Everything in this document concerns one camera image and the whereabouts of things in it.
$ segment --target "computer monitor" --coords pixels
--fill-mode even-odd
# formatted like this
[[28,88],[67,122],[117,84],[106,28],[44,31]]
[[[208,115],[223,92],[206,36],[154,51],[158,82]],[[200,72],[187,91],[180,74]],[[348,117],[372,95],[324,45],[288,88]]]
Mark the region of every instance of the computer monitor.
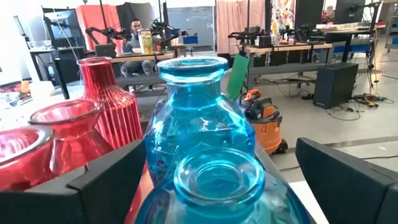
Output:
[[48,12],[45,13],[44,16],[49,18],[53,24],[51,25],[51,30],[54,34],[54,39],[65,38],[64,34],[62,33],[62,29],[69,38],[82,37],[75,10]]
[[365,0],[337,0],[334,24],[361,22]]
[[322,23],[323,5],[326,0],[299,0],[296,5],[295,27],[308,25],[314,29]]

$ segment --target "vase rim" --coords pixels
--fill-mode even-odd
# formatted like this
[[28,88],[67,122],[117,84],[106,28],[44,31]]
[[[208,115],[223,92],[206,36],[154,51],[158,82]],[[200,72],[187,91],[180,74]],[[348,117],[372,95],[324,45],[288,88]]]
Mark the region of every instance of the vase rim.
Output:
[[19,150],[16,153],[13,153],[9,156],[0,158],[0,166],[7,164],[8,162],[11,162],[15,159],[18,159],[27,153],[34,152],[40,146],[44,145],[46,142],[51,140],[51,138],[53,136],[53,131],[50,127],[39,126],[39,125],[26,126],[26,127],[21,127],[21,128],[6,130],[6,131],[0,131],[0,136],[6,135],[6,134],[11,134],[11,133],[18,133],[19,131],[35,132],[38,135],[37,139],[32,144],[25,147],[24,149]]
[[[181,178],[181,175],[179,174],[181,171],[185,170],[185,166],[188,164],[192,163],[191,161],[195,160],[198,158],[198,156],[203,156],[203,155],[212,155],[212,154],[222,154],[224,155],[225,158],[228,156],[234,156],[234,157],[240,157],[243,161],[245,161],[245,166],[250,166],[253,171],[254,171],[254,177],[251,181],[251,184],[249,187],[244,192],[236,192],[233,193],[229,196],[226,197],[207,197],[203,196],[201,194],[198,194],[197,192],[192,192],[190,189],[187,188],[185,184],[180,184],[183,183],[183,180]],[[264,171],[261,167],[261,165],[249,154],[246,154],[242,151],[239,151],[237,149],[231,149],[231,148],[221,148],[221,149],[205,149],[202,151],[199,151],[197,153],[191,154],[190,156],[187,156],[184,158],[177,166],[175,173],[174,173],[174,186],[176,187],[177,191],[184,195],[186,198],[190,198],[192,202],[195,204],[202,204],[202,205],[209,205],[209,204],[224,204],[225,202],[244,202],[248,200],[252,200],[251,197],[248,197],[248,195],[257,195],[255,197],[258,197],[258,194],[256,192],[259,191],[259,186],[264,184]]]
[[111,57],[92,57],[84,58],[77,61],[78,65],[101,65],[104,63],[110,63]]
[[[63,107],[63,106],[72,105],[72,104],[75,104],[75,103],[76,104],[83,103],[83,102],[87,102],[87,103],[93,104],[93,108],[90,111],[88,111],[88,112],[86,112],[84,114],[81,114],[79,116],[74,116],[72,118],[60,119],[60,120],[56,120],[56,121],[37,121],[35,119],[35,117],[37,116],[38,113],[42,113],[44,111],[53,110],[55,108],[60,108],[60,107]],[[36,111],[35,113],[33,113],[30,116],[29,123],[30,124],[50,125],[51,126],[51,125],[55,125],[55,124],[64,124],[64,123],[68,123],[68,122],[75,122],[75,121],[81,120],[83,118],[86,118],[88,116],[92,116],[95,113],[99,113],[102,110],[102,108],[103,108],[103,104],[102,103],[99,103],[99,102],[97,102],[95,100],[91,100],[91,99],[65,100],[63,102],[56,103],[54,105],[51,105],[51,106],[48,106],[48,107],[45,107],[45,108],[42,108],[42,109]]]
[[195,83],[221,78],[228,70],[227,64],[222,57],[199,56],[164,60],[157,67],[160,77],[167,82]]

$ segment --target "poster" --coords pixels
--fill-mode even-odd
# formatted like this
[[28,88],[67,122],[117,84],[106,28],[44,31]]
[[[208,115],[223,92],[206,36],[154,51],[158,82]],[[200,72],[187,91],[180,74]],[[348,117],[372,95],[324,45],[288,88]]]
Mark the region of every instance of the poster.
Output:
[[271,0],[271,35],[289,25],[294,29],[296,0]]

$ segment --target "vase opening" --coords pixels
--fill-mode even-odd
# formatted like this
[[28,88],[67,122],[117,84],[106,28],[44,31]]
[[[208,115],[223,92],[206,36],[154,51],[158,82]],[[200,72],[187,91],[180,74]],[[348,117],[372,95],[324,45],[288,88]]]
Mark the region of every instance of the vase opening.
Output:
[[93,58],[84,58],[77,62],[78,65],[82,66],[90,66],[90,65],[102,65],[111,63],[112,58],[110,57],[93,57]]
[[192,84],[219,80],[228,70],[228,61],[220,57],[175,58],[157,66],[165,81]]
[[102,104],[93,100],[72,100],[57,103],[36,111],[30,117],[32,124],[61,124],[81,120],[99,113]]
[[45,135],[45,131],[30,127],[1,132],[0,166],[48,141],[48,139],[44,139]]
[[178,199],[196,213],[244,216],[262,195],[264,171],[249,154],[235,149],[207,149],[186,157],[177,166],[174,186]]

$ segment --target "orange shop vacuum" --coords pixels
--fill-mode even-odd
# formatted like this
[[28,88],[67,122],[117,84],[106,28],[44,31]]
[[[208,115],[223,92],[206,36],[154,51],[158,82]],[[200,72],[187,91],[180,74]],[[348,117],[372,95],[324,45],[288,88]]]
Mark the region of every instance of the orange shop vacuum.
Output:
[[268,155],[284,153],[288,147],[280,133],[282,116],[271,98],[259,100],[260,96],[259,90],[250,90],[238,97],[237,104],[254,126],[256,141]]

